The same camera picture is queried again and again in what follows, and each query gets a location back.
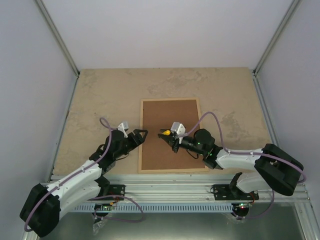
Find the yellow handled screwdriver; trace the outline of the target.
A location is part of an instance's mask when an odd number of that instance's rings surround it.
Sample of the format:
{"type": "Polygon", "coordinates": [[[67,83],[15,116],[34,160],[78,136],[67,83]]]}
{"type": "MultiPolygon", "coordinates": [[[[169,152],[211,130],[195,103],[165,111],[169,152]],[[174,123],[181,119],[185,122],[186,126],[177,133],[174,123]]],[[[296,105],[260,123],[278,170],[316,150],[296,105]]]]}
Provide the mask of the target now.
{"type": "Polygon", "coordinates": [[[171,134],[171,131],[169,129],[161,129],[161,134],[165,136],[169,136],[171,134]]]}

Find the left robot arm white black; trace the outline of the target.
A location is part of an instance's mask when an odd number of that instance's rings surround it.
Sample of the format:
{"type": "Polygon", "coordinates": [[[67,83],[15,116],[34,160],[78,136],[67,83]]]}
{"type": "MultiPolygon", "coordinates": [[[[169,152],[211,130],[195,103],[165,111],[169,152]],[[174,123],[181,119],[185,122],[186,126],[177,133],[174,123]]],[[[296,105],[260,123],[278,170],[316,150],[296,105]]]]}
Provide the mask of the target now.
{"type": "Polygon", "coordinates": [[[111,191],[110,181],[104,175],[118,160],[142,145],[147,135],[148,131],[143,129],[128,135],[114,129],[78,169],[54,183],[35,185],[19,214],[24,230],[45,237],[65,214],[87,200],[123,199],[120,191],[111,191]]]}

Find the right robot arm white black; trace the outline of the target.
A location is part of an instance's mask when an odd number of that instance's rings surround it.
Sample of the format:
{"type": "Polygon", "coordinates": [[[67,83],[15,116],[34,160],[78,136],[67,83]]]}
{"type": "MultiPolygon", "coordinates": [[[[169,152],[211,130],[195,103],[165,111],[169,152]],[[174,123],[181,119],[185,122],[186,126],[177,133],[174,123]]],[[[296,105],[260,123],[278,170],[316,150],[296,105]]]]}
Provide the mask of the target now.
{"type": "Polygon", "coordinates": [[[210,169],[240,169],[226,190],[236,200],[266,189],[292,196],[304,169],[299,161],[271,143],[251,151],[224,150],[215,144],[215,139],[204,128],[196,130],[193,136],[178,137],[176,132],[166,130],[158,137],[175,153],[185,149],[202,156],[210,169]]]}

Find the wooden photo frame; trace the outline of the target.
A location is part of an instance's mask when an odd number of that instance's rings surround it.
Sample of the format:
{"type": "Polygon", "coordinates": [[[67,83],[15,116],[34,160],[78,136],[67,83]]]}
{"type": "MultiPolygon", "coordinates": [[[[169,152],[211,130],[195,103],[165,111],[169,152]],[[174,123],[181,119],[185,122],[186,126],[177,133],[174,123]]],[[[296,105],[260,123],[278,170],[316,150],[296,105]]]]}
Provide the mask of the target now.
{"type": "Polygon", "coordinates": [[[140,103],[140,128],[147,130],[145,142],[139,147],[138,173],[208,173],[202,158],[189,155],[184,149],[178,153],[158,134],[169,130],[174,122],[182,123],[191,130],[201,117],[199,99],[186,98],[154,98],[142,99],[140,103]]]}

